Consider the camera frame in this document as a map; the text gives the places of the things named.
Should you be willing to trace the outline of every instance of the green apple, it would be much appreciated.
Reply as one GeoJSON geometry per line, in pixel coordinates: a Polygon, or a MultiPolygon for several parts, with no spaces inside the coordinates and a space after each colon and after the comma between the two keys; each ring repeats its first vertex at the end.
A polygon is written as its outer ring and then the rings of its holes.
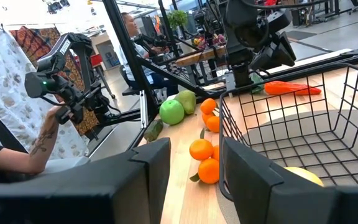
{"type": "Polygon", "coordinates": [[[185,117],[185,110],[179,101],[167,100],[160,107],[160,117],[165,124],[175,125],[185,117]]]}

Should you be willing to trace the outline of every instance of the leaf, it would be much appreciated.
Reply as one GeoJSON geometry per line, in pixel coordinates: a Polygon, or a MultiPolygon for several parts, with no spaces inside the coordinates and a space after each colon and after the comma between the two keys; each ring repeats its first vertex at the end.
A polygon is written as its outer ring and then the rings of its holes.
{"type": "Polygon", "coordinates": [[[200,132],[200,139],[204,139],[204,134],[205,134],[205,128],[203,128],[200,132]]]}
{"type": "MultiPolygon", "coordinates": [[[[258,76],[258,74],[256,74],[256,72],[251,73],[249,76],[254,83],[261,83],[264,81],[260,76],[258,76]]],[[[253,90],[251,90],[251,93],[258,93],[258,92],[262,91],[263,89],[264,89],[264,85],[260,84],[259,86],[255,87],[253,90]]]]}
{"type": "Polygon", "coordinates": [[[197,182],[200,180],[200,177],[198,175],[198,173],[196,173],[193,177],[190,177],[190,180],[193,182],[197,182]]]}

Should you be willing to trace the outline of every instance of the green plant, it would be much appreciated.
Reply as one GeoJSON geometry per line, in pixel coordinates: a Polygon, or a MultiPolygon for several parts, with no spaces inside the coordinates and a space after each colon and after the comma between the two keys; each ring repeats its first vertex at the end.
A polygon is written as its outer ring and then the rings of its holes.
{"type": "Polygon", "coordinates": [[[183,26],[187,23],[187,13],[175,10],[168,14],[168,21],[171,27],[183,26]]]}

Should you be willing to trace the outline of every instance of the patterned fabric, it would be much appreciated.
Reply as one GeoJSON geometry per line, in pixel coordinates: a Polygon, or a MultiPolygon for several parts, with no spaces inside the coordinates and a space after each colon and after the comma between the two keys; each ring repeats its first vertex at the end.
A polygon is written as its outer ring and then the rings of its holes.
{"type": "MultiPolygon", "coordinates": [[[[42,99],[26,94],[24,78],[35,71],[27,56],[8,32],[0,30],[0,120],[25,149],[33,145],[47,111],[52,107],[42,99]]],[[[83,156],[88,152],[74,125],[67,122],[59,128],[51,159],[83,156]]]]}
{"type": "MultiPolygon", "coordinates": [[[[11,33],[35,68],[37,67],[38,59],[49,53],[60,37],[56,28],[28,29],[21,27],[19,30],[12,30],[11,33]]],[[[58,74],[69,78],[77,88],[84,90],[85,86],[81,78],[80,68],[71,54],[66,55],[66,66],[58,74]]],[[[62,101],[59,96],[56,97],[58,101],[62,101]]],[[[80,135],[85,134],[85,132],[99,124],[93,112],[88,110],[84,110],[84,112],[84,120],[76,125],[80,135]]]]}

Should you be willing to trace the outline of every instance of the wire basket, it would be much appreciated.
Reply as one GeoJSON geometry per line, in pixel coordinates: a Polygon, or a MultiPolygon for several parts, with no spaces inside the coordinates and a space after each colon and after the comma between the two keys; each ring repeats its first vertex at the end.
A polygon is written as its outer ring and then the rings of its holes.
{"type": "MultiPolygon", "coordinates": [[[[331,72],[292,81],[319,88],[319,95],[244,93],[227,97],[255,84],[223,94],[219,141],[232,137],[280,166],[311,171],[324,186],[358,185],[358,66],[336,63],[324,70],[331,72]]],[[[296,76],[299,73],[264,83],[296,76]]],[[[224,174],[223,160],[220,163],[220,174],[224,174]]],[[[225,176],[221,177],[219,187],[231,199],[225,176]]]]}

